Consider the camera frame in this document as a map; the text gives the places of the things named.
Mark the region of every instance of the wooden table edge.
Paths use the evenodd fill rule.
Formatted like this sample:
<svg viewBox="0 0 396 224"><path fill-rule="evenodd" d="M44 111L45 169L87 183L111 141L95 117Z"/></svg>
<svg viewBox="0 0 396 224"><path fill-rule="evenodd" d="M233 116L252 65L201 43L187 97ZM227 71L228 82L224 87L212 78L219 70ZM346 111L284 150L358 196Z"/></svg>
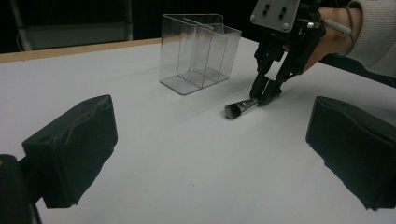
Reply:
<svg viewBox="0 0 396 224"><path fill-rule="evenodd" d="M32 51L4 53L4 54L0 54L0 63L22 62L27 60L51 58L51 57L58 57L58 56L64 56L70 54L87 53L87 52L94 52L94 51L107 50L107 49L121 49L121 48L129 48L129 47L159 44L159 43L161 43L160 38L153 38L153 39L131 40L131 41L123 41L117 43L105 43L105 44L77 46L77 47L68 47L68 48L59 48L59 49L40 49L40 50L32 50Z"/></svg>

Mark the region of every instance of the white table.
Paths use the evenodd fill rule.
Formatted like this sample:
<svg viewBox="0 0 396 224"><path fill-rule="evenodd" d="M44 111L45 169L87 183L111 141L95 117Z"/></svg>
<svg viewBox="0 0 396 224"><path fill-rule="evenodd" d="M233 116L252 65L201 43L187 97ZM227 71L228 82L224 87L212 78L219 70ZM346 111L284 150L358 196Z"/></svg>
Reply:
<svg viewBox="0 0 396 224"><path fill-rule="evenodd" d="M316 96L396 124L396 90L317 64L271 104L228 120L248 98L257 43L241 39L229 80L180 96L159 83L160 44L0 63L0 153L79 102L110 94L119 142L78 205L37 208L56 223L395 223L366 210L305 142ZM280 63L270 71L274 75Z"/></svg>

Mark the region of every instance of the clear plastic container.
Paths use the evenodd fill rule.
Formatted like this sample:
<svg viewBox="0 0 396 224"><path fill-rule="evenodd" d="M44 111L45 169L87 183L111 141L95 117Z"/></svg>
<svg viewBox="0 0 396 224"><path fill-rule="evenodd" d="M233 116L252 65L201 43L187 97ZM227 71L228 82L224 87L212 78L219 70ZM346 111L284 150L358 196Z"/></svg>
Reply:
<svg viewBox="0 0 396 224"><path fill-rule="evenodd" d="M240 37L219 14L163 15L160 82L187 95L230 78Z"/></svg>

